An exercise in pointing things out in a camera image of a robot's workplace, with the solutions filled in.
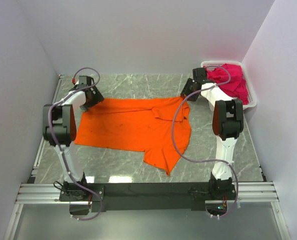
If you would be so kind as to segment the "orange t shirt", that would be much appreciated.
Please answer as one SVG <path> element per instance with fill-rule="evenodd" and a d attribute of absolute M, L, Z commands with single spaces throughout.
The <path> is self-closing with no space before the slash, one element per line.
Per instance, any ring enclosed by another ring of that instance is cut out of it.
<path fill-rule="evenodd" d="M 106 98 L 82 113 L 75 144 L 143 152 L 143 162 L 170 175 L 191 137 L 190 106 L 180 96 Z"/>

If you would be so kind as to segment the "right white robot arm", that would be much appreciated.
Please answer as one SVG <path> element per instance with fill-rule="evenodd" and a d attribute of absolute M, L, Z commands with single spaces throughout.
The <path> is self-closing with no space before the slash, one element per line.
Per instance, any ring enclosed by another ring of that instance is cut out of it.
<path fill-rule="evenodd" d="M 208 79 L 207 69 L 194 68 L 181 96 L 195 102 L 198 95 L 205 98 L 213 110 L 212 130 L 216 136 L 216 154 L 210 174 L 208 195 L 215 200 L 226 192 L 234 192 L 233 155 L 235 145 L 244 129 L 243 102 L 227 95 L 220 84 Z"/>

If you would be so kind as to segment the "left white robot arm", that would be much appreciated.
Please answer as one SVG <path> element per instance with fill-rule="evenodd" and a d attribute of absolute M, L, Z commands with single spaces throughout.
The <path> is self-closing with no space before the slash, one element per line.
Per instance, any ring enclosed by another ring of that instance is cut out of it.
<path fill-rule="evenodd" d="M 69 191 L 75 200 L 83 201 L 89 194 L 85 174 L 75 153 L 77 125 L 75 111 L 89 110 L 104 100 L 97 88 L 99 80 L 81 75 L 72 79 L 73 88 L 61 100 L 43 106 L 42 134 L 57 153 L 64 171 L 63 190 Z"/>

